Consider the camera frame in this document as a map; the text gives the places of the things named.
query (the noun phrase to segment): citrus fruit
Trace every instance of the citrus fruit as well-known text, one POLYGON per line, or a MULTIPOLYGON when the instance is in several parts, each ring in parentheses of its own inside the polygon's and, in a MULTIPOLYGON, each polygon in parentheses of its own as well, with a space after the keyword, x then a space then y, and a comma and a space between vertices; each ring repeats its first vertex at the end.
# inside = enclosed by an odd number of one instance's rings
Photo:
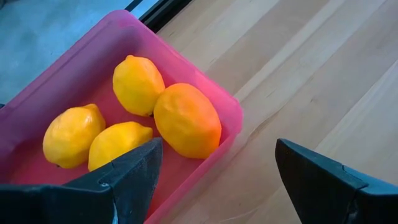
POLYGON ((95 104, 67 109, 44 134, 46 160, 66 169, 84 163, 91 142, 104 128, 104 118, 95 104))
POLYGON ((128 55, 114 69, 113 91, 132 114, 151 115, 164 88, 162 75, 148 58, 128 55))
POLYGON ((160 135, 182 156, 205 159, 221 137, 221 123, 210 100, 194 86, 171 85, 161 94, 154 109, 160 135))
POLYGON ((93 171, 152 139, 152 128, 130 121, 101 132, 90 146, 88 170, 93 171))

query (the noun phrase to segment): floor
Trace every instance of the floor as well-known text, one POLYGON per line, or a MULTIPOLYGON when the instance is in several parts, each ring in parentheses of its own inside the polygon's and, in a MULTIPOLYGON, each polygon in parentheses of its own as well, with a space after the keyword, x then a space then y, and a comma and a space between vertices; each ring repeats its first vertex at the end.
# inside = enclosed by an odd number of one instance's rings
MULTIPOLYGON (((132 10, 143 15, 158 0, 132 10)), ((7 0, 0 9, 0 103, 7 103, 102 17, 132 0, 7 0)))
POLYGON ((287 138, 398 184, 398 1, 195 0, 159 35, 244 109, 237 156, 166 223, 300 223, 287 138))

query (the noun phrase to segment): pink plastic bin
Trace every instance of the pink plastic bin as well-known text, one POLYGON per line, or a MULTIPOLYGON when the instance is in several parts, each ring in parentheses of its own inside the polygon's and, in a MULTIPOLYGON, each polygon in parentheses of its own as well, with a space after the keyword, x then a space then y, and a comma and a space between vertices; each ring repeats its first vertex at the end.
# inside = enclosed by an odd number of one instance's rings
POLYGON ((112 91, 115 66, 127 55, 151 59, 166 86, 190 83, 213 103, 223 127, 221 143, 206 160, 186 159, 164 142, 164 157, 146 223, 157 223, 231 147, 242 128, 239 103, 127 11, 99 21, 43 74, 0 109, 0 181, 64 184, 87 173, 87 164, 59 169, 44 159, 42 138, 66 109, 96 103, 107 126, 138 121, 155 130, 152 118, 126 112, 112 91))

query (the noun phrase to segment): wood grain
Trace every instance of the wood grain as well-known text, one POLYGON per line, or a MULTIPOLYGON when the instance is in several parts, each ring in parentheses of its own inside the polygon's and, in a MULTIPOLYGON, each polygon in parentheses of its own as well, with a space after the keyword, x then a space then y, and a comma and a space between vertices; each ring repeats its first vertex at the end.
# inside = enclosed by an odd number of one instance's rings
POLYGON ((244 110, 238 155, 165 222, 300 223, 277 138, 398 184, 397 11, 394 0, 194 0, 165 26, 244 110))

